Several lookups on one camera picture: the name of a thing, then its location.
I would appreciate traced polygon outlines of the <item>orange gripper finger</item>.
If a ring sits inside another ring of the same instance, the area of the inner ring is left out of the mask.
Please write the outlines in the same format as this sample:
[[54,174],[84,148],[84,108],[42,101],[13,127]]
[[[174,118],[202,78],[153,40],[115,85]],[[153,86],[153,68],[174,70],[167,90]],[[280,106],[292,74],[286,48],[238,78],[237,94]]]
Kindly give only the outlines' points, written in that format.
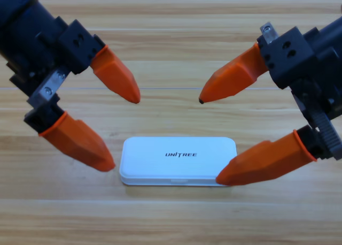
[[73,119],[58,101],[54,96],[31,110],[24,122],[63,154],[101,172],[113,170],[114,159],[103,139],[82,120]]
[[112,92],[131,103],[141,94],[132,72],[97,35],[91,35],[74,20],[57,39],[65,62],[74,74],[91,67],[94,75]]
[[276,141],[263,141],[237,155],[215,181],[225,186],[241,186],[273,180],[329,156],[318,132],[307,125]]
[[266,72],[278,88],[284,89],[310,71],[315,62],[313,47],[297,27],[281,36],[270,27],[251,48],[214,72],[199,101],[203,104],[235,96]]

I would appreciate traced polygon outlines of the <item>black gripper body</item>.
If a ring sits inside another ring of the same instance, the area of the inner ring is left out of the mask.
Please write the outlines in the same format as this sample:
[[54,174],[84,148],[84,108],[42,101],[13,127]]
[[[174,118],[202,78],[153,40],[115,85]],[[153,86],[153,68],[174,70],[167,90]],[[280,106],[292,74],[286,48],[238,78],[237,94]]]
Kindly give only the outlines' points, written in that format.
[[60,109],[57,89],[72,70],[60,42],[67,29],[38,0],[1,0],[1,55],[34,109]]
[[341,159],[341,138],[331,120],[341,116],[341,19],[302,34],[293,27],[278,35],[260,28],[260,51],[276,86],[290,88],[308,125],[298,133],[315,157]]

